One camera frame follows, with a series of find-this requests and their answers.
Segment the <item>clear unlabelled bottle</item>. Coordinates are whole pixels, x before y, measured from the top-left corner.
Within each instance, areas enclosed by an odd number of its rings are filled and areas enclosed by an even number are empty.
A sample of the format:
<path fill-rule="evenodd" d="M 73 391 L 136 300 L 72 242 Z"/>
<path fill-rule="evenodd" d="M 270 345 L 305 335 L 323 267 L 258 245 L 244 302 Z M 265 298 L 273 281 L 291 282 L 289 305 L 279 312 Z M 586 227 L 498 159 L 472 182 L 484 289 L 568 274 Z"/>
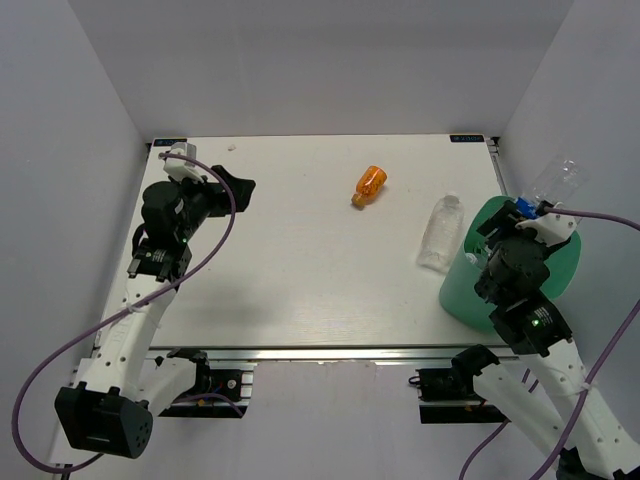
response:
<path fill-rule="evenodd" d="M 464 206 L 458 195 L 439 199 L 427 222 L 416 263 L 446 273 L 455 258 L 462 236 Z"/>

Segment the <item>clear bottle blue label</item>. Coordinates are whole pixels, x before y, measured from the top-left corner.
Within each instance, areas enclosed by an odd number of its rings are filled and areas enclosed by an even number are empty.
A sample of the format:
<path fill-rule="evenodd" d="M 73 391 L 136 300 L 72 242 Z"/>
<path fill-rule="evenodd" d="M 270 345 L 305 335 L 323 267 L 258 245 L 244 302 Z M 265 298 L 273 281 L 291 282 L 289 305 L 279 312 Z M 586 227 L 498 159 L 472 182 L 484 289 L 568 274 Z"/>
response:
<path fill-rule="evenodd" d="M 527 219 L 535 219 L 543 203 L 551 206 L 565 204 L 589 179 L 590 175 L 584 167 L 566 157 L 558 157 L 523 190 L 515 204 Z"/>

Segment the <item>orange plastic bottle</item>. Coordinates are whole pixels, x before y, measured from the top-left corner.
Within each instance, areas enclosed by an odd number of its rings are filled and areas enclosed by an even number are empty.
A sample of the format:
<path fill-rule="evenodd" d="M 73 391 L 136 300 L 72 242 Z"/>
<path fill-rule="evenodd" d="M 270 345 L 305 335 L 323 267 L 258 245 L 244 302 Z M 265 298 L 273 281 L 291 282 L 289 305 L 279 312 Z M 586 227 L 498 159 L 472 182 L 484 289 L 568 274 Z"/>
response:
<path fill-rule="evenodd" d="M 361 176 L 356 184 L 351 204 L 359 209 L 371 204 L 387 180 L 387 173 L 380 167 L 372 165 Z"/>

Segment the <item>clear bottle white green label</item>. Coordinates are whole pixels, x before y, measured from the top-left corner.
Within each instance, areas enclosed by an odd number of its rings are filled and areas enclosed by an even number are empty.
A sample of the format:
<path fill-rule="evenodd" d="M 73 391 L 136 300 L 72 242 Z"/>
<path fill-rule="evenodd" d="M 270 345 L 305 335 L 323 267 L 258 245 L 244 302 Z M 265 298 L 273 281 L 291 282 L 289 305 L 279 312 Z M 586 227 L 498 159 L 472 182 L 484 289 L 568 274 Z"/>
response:
<path fill-rule="evenodd" d="M 487 264 L 489 254 L 486 250 L 479 249 L 473 252 L 466 252 L 465 257 L 472 265 L 476 266 L 478 269 L 484 269 Z"/>

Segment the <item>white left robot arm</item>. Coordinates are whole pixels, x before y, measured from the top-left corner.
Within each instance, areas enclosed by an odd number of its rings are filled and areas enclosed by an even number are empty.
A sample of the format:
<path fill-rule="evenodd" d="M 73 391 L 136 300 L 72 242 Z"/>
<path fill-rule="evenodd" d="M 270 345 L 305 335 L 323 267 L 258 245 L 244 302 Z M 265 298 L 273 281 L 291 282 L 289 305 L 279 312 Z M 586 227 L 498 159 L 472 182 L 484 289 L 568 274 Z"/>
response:
<path fill-rule="evenodd" d="M 162 316 L 177 294 L 176 282 L 186 276 L 189 240 L 206 219 L 245 211 L 256 187 L 220 165 L 213 170 L 221 182 L 179 168 L 144 190 L 142 222 L 127 268 L 124 316 L 107 329 L 77 386 L 61 388 L 54 402 L 72 448 L 137 458 L 148 445 L 155 417 L 182 396 L 199 399 L 215 390 L 206 353 L 193 348 L 158 358 L 155 372 L 140 376 Z"/>

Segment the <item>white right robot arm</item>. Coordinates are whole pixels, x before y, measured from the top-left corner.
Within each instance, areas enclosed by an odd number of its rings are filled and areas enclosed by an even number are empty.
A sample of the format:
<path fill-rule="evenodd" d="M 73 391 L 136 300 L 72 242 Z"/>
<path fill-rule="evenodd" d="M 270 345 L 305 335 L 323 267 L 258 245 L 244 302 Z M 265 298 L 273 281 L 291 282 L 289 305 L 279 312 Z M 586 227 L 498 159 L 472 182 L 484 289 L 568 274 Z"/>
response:
<path fill-rule="evenodd" d="M 639 444 L 624 429 L 594 380 L 638 314 L 632 308 L 591 368 L 580 358 L 572 331 L 541 287 L 550 276 L 547 259 L 567 246 L 579 212 L 542 202 L 533 217 L 506 200 L 477 229 L 490 253 L 474 286 L 494 305 L 490 320 L 513 353 L 530 370 L 554 408 L 529 392 L 506 384 L 495 364 L 468 363 L 451 374 L 453 390 L 472 399 L 483 391 L 498 396 L 498 407 L 543 453 L 533 473 L 549 469 L 570 479 L 636 479 Z"/>

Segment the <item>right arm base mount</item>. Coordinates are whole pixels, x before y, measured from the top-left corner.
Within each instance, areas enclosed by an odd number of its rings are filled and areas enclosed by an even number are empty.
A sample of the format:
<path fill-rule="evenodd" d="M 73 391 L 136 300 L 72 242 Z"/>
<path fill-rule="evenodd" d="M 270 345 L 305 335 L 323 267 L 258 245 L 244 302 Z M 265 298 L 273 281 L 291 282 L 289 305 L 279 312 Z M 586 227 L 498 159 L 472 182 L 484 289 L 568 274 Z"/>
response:
<path fill-rule="evenodd" d="M 457 354 L 446 368 L 418 369 L 408 384 L 418 391 L 420 422 L 425 425 L 499 424 L 506 417 L 478 395 L 473 380 L 485 367 L 499 365 L 487 347 L 474 345 Z"/>

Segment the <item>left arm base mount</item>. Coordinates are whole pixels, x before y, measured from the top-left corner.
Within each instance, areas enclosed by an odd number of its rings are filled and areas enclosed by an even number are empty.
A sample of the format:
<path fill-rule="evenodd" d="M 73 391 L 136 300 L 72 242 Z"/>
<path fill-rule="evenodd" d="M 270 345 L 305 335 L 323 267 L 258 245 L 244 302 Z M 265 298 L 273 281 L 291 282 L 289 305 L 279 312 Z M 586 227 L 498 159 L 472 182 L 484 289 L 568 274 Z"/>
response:
<path fill-rule="evenodd" d="M 194 385 L 181 392 L 159 417 L 240 419 L 246 412 L 253 386 L 251 365 L 210 360 L 197 349 L 177 349 L 153 358 L 153 373 L 175 360 L 195 365 Z"/>

